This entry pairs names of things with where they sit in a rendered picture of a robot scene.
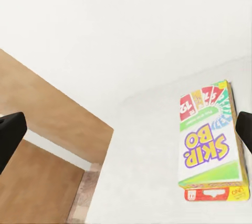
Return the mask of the board game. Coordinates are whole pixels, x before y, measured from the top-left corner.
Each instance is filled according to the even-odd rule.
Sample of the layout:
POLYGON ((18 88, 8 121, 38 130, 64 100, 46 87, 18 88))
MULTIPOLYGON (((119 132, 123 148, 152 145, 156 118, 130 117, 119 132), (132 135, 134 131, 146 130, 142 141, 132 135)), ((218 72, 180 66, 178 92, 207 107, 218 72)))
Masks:
POLYGON ((178 186, 194 201, 249 199, 231 85, 219 81, 180 97, 178 186), (215 197, 205 190, 224 189, 215 197))

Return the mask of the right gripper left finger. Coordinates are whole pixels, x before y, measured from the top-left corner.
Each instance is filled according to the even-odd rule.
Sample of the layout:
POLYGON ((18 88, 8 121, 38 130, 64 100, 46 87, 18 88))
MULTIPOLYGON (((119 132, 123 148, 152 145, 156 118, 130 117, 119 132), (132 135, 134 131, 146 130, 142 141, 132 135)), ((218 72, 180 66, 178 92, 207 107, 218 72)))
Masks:
POLYGON ((25 115, 22 111, 0 116, 0 174, 24 138, 27 130, 25 115))

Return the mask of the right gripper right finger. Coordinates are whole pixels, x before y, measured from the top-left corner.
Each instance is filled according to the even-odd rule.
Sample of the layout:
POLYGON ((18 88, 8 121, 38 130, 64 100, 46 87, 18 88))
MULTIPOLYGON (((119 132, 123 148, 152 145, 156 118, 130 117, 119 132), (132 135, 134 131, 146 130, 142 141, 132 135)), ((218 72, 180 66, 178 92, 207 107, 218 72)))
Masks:
POLYGON ((235 129, 252 153, 252 114, 240 111, 237 117, 235 129))

